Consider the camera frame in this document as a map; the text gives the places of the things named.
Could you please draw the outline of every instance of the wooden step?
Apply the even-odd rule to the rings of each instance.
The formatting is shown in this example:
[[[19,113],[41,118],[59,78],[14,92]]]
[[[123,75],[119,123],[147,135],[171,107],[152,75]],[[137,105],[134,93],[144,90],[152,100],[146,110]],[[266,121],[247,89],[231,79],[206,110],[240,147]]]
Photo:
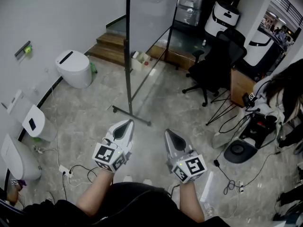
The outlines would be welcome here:
[[[110,45],[111,47],[116,47],[117,49],[123,50],[123,48],[124,48],[123,40],[124,39],[126,39],[126,37],[123,35],[105,33],[97,39],[97,43],[102,44],[102,45]]]
[[[124,66],[124,39],[123,35],[105,33],[97,39],[97,44],[90,48],[86,54]],[[164,49],[154,45],[147,54],[153,58],[159,58]],[[169,51],[167,62],[187,70],[194,64],[195,58],[186,52]]]
[[[113,46],[95,44],[86,52],[86,54],[124,66],[123,50],[114,48]]]

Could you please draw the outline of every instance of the floor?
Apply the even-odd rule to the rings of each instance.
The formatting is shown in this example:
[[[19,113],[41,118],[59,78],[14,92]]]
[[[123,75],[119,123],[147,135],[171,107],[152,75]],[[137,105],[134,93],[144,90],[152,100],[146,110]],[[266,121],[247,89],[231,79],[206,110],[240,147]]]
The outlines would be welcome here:
[[[91,159],[96,143],[102,141],[111,125],[129,118],[120,112],[113,113],[111,108],[111,105],[115,105],[127,109],[124,67],[94,57],[89,59],[98,70],[92,84],[85,89],[75,89],[63,80],[55,88],[53,96],[50,95],[41,108],[54,124],[56,119],[59,163],[67,168],[77,164],[87,168],[96,167]],[[142,72],[131,73],[133,92],[147,71],[148,69],[144,69]],[[152,180],[153,185],[165,189],[178,184],[177,179],[169,174],[165,165],[167,153],[164,146],[164,130],[173,128],[190,137],[207,164],[208,171],[195,181],[198,197],[202,194],[208,174],[213,171],[214,179],[207,202],[215,209],[216,215],[227,218],[237,207],[237,193],[234,190],[229,191],[227,195],[223,194],[228,181],[213,164],[221,149],[213,149],[211,142],[221,124],[234,116],[237,110],[206,126],[206,122],[220,104],[202,107],[204,99],[200,90],[182,94],[182,89],[193,85],[192,80],[186,78],[185,74],[184,70],[175,70],[174,66],[160,61],[153,75],[148,77],[134,100],[134,112],[139,117],[151,120],[152,125],[149,127],[135,121],[132,155],[127,164],[115,174],[114,182],[121,182],[126,175],[131,175],[134,181],[142,182],[148,178]],[[35,142],[28,135],[24,137],[23,142],[31,149],[33,145],[41,148],[56,147],[56,141]],[[231,179],[247,183],[258,173],[267,155],[275,151],[275,147],[269,145],[240,165],[229,163],[222,156],[219,161]],[[62,174],[58,171],[56,152],[49,150],[44,154],[37,152],[33,154],[43,171],[40,179],[28,182],[27,187],[21,191],[24,204],[44,201],[46,191],[51,191],[56,201],[64,199]],[[239,194],[239,207],[226,221],[234,226],[237,221],[252,224],[271,220],[275,213],[277,197],[282,191],[291,190],[297,181],[296,164],[299,161],[301,158],[293,155],[291,149],[280,155],[270,156],[261,174]],[[76,167],[73,173],[74,177],[70,184],[75,186],[81,182],[88,182],[86,170]],[[88,187],[86,183],[72,187],[66,179],[64,185],[67,199],[72,203],[75,203]],[[178,188],[173,194],[173,199],[178,203]]]

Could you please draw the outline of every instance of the white pillar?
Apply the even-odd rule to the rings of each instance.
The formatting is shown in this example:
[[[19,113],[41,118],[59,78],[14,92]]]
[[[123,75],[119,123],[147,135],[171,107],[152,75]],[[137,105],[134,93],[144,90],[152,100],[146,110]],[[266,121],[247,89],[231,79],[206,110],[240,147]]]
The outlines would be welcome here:
[[[240,19],[236,29],[246,38],[244,47],[250,43],[271,0],[240,0],[238,10]]]

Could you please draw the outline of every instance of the white robot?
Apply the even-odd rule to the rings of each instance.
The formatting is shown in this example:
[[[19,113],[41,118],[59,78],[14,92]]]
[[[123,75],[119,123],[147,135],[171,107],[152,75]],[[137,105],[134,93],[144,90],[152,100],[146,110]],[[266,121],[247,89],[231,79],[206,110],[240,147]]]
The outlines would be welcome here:
[[[168,152],[167,165],[182,183],[194,181],[207,171],[202,155],[198,155],[188,137],[167,129],[164,133]]]
[[[102,143],[97,143],[93,160],[99,167],[109,172],[116,172],[127,161],[131,150],[134,121],[124,120],[116,123],[106,133]]]

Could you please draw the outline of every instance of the fiducial marker cube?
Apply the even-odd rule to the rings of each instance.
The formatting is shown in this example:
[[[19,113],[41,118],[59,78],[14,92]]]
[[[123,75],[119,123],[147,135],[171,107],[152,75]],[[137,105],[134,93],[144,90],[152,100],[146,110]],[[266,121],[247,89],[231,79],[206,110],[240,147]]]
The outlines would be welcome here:
[[[110,145],[97,143],[92,158],[100,168],[113,173],[126,162],[124,152],[113,143]]]
[[[206,171],[207,167],[202,155],[178,161],[172,169],[182,183],[192,182]]]

